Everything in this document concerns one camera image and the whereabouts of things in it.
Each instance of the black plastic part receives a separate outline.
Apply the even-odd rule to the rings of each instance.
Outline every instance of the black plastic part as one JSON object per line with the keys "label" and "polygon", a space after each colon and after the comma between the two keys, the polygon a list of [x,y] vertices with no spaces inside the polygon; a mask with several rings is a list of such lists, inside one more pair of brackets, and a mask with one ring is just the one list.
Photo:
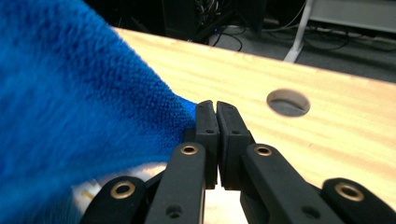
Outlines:
{"label": "black plastic part", "polygon": [[242,161],[268,209],[268,223],[343,223],[274,147],[250,145]]}
{"label": "black plastic part", "polygon": [[393,209],[354,181],[344,178],[326,180],[320,195],[345,223],[396,223]]}
{"label": "black plastic part", "polygon": [[145,223],[203,223],[204,203],[205,149],[196,143],[180,144],[166,166]]}
{"label": "black plastic part", "polygon": [[219,169],[221,185],[225,189],[240,190],[240,157],[252,142],[251,134],[235,106],[217,103],[220,128]]}
{"label": "black plastic part", "polygon": [[195,107],[195,142],[206,149],[206,189],[218,184],[219,125],[212,101],[205,101]]}
{"label": "black plastic part", "polygon": [[262,32],[267,0],[235,0],[235,11],[256,35]]}
{"label": "black plastic part", "polygon": [[154,200],[155,193],[157,192],[157,189],[161,183],[161,179],[163,178],[163,172],[164,171],[146,181],[146,195],[148,198],[148,204],[151,204]]}
{"label": "black plastic part", "polygon": [[[111,190],[119,183],[131,183],[134,192],[126,198],[114,198]],[[88,206],[80,224],[143,223],[147,210],[145,182],[136,177],[120,176],[102,187]]]}
{"label": "black plastic part", "polygon": [[248,175],[242,176],[240,203],[248,224],[268,223],[270,214]]}

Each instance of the blue towel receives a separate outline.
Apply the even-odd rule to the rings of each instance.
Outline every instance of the blue towel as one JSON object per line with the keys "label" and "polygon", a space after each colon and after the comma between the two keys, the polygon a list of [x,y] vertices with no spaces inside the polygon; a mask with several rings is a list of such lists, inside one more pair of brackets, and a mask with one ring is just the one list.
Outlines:
{"label": "blue towel", "polygon": [[65,223],[70,187],[167,161],[194,125],[79,0],[0,0],[0,222]]}

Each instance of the floor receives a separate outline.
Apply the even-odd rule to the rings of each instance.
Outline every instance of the floor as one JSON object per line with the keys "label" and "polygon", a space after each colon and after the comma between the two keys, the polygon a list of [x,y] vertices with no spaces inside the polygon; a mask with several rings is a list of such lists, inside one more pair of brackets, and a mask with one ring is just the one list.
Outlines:
{"label": "floor", "polygon": [[[342,27],[309,26],[296,63],[396,83],[395,39],[354,34]],[[220,27],[208,44],[283,61],[296,32],[297,28],[290,28],[257,35],[235,22]]]}

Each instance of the wooden table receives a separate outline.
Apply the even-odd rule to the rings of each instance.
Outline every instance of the wooden table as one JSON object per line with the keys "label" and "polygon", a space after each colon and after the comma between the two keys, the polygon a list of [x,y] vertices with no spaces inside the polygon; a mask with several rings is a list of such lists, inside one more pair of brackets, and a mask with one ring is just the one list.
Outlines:
{"label": "wooden table", "polygon": [[[176,94],[235,105],[256,142],[276,147],[307,182],[321,187],[328,178],[349,178],[396,209],[396,85],[116,31]],[[273,111],[266,98],[279,89],[303,94],[308,113]],[[246,223],[239,207],[237,192],[207,190],[205,223]]]}

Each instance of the circular hole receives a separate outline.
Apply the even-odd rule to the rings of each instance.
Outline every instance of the circular hole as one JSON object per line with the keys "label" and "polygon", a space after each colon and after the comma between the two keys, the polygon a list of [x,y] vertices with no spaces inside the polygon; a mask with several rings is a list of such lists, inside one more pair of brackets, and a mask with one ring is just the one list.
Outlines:
{"label": "circular hole", "polygon": [[255,147],[254,151],[261,156],[270,156],[272,154],[272,150],[267,147]]}
{"label": "circular hole", "polygon": [[116,192],[117,192],[118,194],[122,194],[122,193],[128,192],[129,189],[130,189],[129,186],[123,185],[123,186],[119,186],[119,187],[116,189]]}
{"label": "circular hole", "polygon": [[181,215],[183,214],[183,210],[181,209],[180,205],[172,204],[172,205],[169,205],[166,208],[165,213],[166,213],[167,216],[169,216],[170,218],[174,219],[174,218],[181,217]]}
{"label": "circular hole", "polygon": [[302,207],[302,211],[309,218],[312,218],[312,219],[319,219],[320,218],[320,212],[317,209],[315,209],[315,208],[313,208],[311,206],[303,206]]}
{"label": "circular hole", "polygon": [[183,154],[185,154],[185,155],[193,155],[193,154],[195,154],[197,151],[198,151],[198,148],[196,148],[196,147],[191,147],[191,146],[183,147],[183,148],[181,149],[181,152],[182,152]]}
{"label": "circular hole", "polygon": [[341,189],[346,195],[349,195],[351,197],[357,197],[359,194],[358,192],[356,192],[353,189],[347,189],[347,188],[343,188]]}
{"label": "circular hole", "polygon": [[134,193],[135,186],[129,181],[120,181],[113,186],[110,194],[115,199],[125,199]]}
{"label": "circular hole", "polygon": [[334,188],[339,195],[350,201],[361,202],[364,199],[364,194],[359,189],[347,183],[338,183]]}
{"label": "circular hole", "polygon": [[276,113],[287,117],[300,117],[308,113],[308,99],[297,91],[277,90],[267,96],[267,104]]}

